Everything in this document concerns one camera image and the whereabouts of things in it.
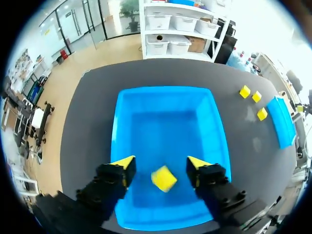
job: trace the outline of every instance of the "glass wall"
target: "glass wall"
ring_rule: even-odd
[[[67,0],[40,25],[51,56],[68,55],[106,39],[139,33],[138,0]]]
[[[67,0],[57,10],[60,27],[72,52],[94,46],[81,0]]]
[[[139,33],[138,0],[99,0],[108,38]]]
[[[58,25],[55,12],[42,22],[39,26],[39,30],[46,45],[45,48],[48,50],[47,53],[51,55],[54,61],[60,56],[59,51],[62,49],[64,49],[67,54],[70,54],[70,51],[63,40],[61,28]]]

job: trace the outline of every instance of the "shelving unit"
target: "shelving unit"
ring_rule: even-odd
[[[214,62],[220,50],[222,41],[225,37],[226,31],[230,23],[230,19],[226,15],[220,14],[218,12],[212,12],[212,11],[201,9],[201,8],[194,7],[194,6],[168,3],[168,2],[151,2],[150,0],[139,0],[139,11],[140,11],[140,27],[141,27],[141,42],[142,42],[143,59],[173,58],[173,59],[194,59],[194,60]],[[146,16],[153,11],[161,12],[161,13],[168,14],[168,15],[184,14],[186,16],[187,15],[192,16],[197,19],[201,17],[213,17],[215,19],[222,19],[225,21],[225,23],[224,23],[219,39],[201,34],[196,30],[194,30],[193,32],[179,31],[179,30],[176,30],[172,26],[172,24],[170,24],[168,30],[151,30],[149,24],[146,21]],[[167,54],[165,55],[149,55],[147,54],[146,35],[153,35],[153,34],[155,35],[158,35],[158,34],[160,35],[184,35],[184,36],[190,36],[190,37],[197,37],[197,38],[205,39],[206,44],[205,44],[203,53],[188,52],[183,55],[172,55],[168,51]],[[212,58],[209,57],[209,55],[207,54],[208,48],[211,45],[211,43],[213,44]]]

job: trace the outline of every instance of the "blue plastic bin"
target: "blue plastic bin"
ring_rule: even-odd
[[[221,118],[210,90],[196,87],[141,87],[119,93],[111,161],[136,156],[136,175],[115,212],[118,224],[140,231],[164,231],[212,219],[186,174],[187,156],[226,168],[230,159]],[[166,165],[177,178],[167,193],[151,181]]]
[[[296,129],[284,99],[275,96],[269,102],[268,110],[275,126],[280,148],[284,149],[293,145],[296,137]]]
[[[194,1],[192,0],[169,0],[169,3],[182,4],[187,6],[194,6]]]

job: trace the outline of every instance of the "yellow sponge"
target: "yellow sponge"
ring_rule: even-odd
[[[255,103],[259,102],[261,100],[261,97],[262,97],[262,95],[258,91],[256,91],[253,94],[253,100],[255,101]]]
[[[239,94],[243,98],[247,98],[250,94],[250,89],[246,85],[244,85],[243,88],[239,91]]]
[[[257,116],[260,121],[264,120],[268,116],[268,112],[262,108],[260,111],[258,111]]]
[[[303,106],[297,106],[297,111],[298,112],[304,112]]]
[[[177,182],[177,179],[166,166],[162,166],[152,173],[152,182],[163,192],[168,192]]]

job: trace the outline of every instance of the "cardboard box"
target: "cardboard box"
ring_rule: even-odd
[[[192,43],[189,47],[189,52],[202,53],[205,48],[206,40],[203,38],[187,37],[187,39]]]

